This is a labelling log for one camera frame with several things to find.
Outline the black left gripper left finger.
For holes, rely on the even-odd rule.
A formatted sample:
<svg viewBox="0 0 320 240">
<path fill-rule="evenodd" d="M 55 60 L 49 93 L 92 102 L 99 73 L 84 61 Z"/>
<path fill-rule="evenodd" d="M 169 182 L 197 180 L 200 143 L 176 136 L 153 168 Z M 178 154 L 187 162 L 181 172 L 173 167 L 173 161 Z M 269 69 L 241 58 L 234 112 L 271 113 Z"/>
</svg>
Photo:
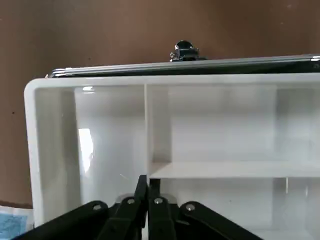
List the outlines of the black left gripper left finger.
<svg viewBox="0 0 320 240">
<path fill-rule="evenodd" d="M 140 240 L 146 223 L 147 176 L 112 206 L 94 200 L 19 236 L 21 240 Z"/>
</svg>

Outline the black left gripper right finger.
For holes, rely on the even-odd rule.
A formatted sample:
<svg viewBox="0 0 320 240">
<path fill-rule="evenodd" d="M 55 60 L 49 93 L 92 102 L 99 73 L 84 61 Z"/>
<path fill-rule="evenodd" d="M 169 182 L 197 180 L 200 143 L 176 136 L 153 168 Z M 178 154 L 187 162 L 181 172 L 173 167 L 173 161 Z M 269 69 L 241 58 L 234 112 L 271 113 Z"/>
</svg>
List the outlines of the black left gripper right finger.
<svg viewBox="0 0 320 240">
<path fill-rule="evenodd" d="M 161 194 L 161 180 L 149 181 L 150 240 L 260 240 L 261 238 L 197 201 L 178 205 Z"/>
</svg>

